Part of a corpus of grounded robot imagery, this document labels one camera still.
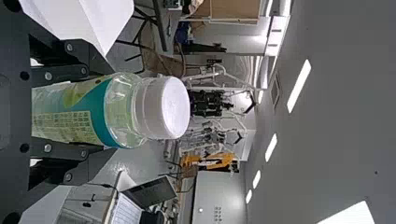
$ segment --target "white table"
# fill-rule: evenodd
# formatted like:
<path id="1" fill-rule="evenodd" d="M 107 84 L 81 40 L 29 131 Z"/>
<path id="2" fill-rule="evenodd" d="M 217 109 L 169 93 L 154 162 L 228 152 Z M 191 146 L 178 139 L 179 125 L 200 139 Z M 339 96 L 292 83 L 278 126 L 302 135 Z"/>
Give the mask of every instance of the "white table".
<path id="1" fill-rule="evenodd" d="M 105 57 L 134 14 L 133 0 L 20 0 L 23 12 L 60 39 L 84 39 Z"/>
<path id="2" fill-rule="evenodd" d="M 115 184 L 115 188 L 118 191 L 124 191 L 127 189 L 130 189 L 132 187 L 136 186 L 136 183 L 132 180 L 132 178 L 130 176 L 128 176 L 128 174 L 124 171 L 119 172 L 117 179 L 116 179 L 116 184 Z M 103 219 L 102 219 L 102 223 L 109 223 L 110 218 L 111 218 L 111 211 L 114 208 L 115 202 L 116 202 L 116 198 L 117 198 L 117 191 L 115 189 L 113 189 L 113 191 L 111 192 L 111 200 L 109 201 L 106 211 L 104 213 Z"/>

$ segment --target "white wall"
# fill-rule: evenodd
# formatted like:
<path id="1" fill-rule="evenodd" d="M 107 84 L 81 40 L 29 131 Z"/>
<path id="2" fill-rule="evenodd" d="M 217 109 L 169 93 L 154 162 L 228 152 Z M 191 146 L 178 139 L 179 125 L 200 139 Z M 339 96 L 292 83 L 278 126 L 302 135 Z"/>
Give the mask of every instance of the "white wall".
<path id="1" fill-rule="evenodd" d="M 195 190 L 192 224 L 245 224 L 247 212 L 243 174 L 199 172 Z M 222 222 L 214 221 L 214 209 L 221 207 Z"/>
<path id="2" fill-rule="evenodd" d="M 194 33 L 194 42 L 210 46 L 221 43 L 228 53 L 263 54 L 265 41 L 259 42 L 258 37 L 266 35 L 269 24 L 266 17 L 260 17 L 256 26 L 208 23 Z"/>

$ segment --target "fluorescent light panel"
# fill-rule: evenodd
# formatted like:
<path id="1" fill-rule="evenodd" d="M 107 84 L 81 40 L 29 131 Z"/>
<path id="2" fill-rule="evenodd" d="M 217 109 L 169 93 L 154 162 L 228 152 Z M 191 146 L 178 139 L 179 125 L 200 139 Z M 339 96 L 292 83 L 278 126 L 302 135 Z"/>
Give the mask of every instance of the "fluorescent light panel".
<path id="1" fill-rule="evenodd" d="M 257 98 L 257 101 L 259 104 L 262 103 L 262 97 L 264 96 L 264 91 L 259 91 L 259 97 Z"/>
<path id="2" fill-rule="evenodd" d="M 251 199 L 251 196 L 252 196 L 252 192 L 251 192 L 251 189 L 248 191 L 248 193 L 247 193 L 247 198 L 246 198 L 246 200 L 247 200 L 247 203 L 249 203 L 250 202 L 250 199 Z"/>
<path id="3" fill-rule="evenodd" d="M 271 155 L 276 147 L 277 144 L 277 137 L 276 133 L 274 133 L 273 137 L 271 138 L 270 145 L 268 145 L 267 151 L 265 152 L 265 161 L 269 161 L 271 158 Z"/>
<path id="4" fill-rule="evenodd" d="M 366 201 L 356 203 L 318 224 L 375 224 Z"/>
<path id="5" fill-rule="evenodd" d="M 309 73 L 311 72 L 311 63 L 308 60 L 305 60 L 303 68 L 301 69 L 300 75 L 298 75 L 297 77 L 297 81 L 296 84 L 294 85 L 293 90 L 291 91 L 289 100 L 288 100 L 288 110 L 289 113 L 291 113 L 291 111 L 293 110 L 298 96 L 301 93 L 301 90 L 303 89 L 303 86 L 306 82 L 306 79 L 308 78 Z"/>
<path id="6" fill-rule="evenodd" d="M 262 172 L 260 170 L 257 171 L 256 176 L 253 179 L 253 188 L 257 188 L 259 185 L 260 179 L 262 178 Z"/>

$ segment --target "bolt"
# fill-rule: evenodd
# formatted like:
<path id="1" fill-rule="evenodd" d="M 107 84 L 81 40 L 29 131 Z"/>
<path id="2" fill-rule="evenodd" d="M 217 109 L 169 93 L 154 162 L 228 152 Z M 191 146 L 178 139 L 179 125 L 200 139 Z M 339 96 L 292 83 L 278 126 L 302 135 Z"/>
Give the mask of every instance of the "bolt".
<path id="1" fill-rule="evenodd" d="M 81 151 L 81 157 L 86 157 L 87 156 L 87 151 Z"/>
<path id="2" fill-rule="evenodd" d="M 68 51 L 72 51 L 72 50 L 73 50 L 73 45 L 67 44 L 67 45 L 66 45 L 66 49 L 67 49 Z"/>
<path id="3" fill-rule="evenodd" d="M 46 80 L 51 81 L 52 80 L 52 74 L 50 72 L 46 72 L 46 74 L 44 74 L 44 77 L 46 78 Z"/>
<path id="4" fill-rule="evenodd" d="M 50 153 L 52 151 L 52 145 L 46 144 L 44 146 L 44 152 Z"/>
<path id="5" fill-rule="evenodd" d="M 72 178 L 73 178 L 72 174 L 67 173 L 67 174 L 64 176 L 64 181 L 70 182 L 70 180 L 72 180 Z"/>

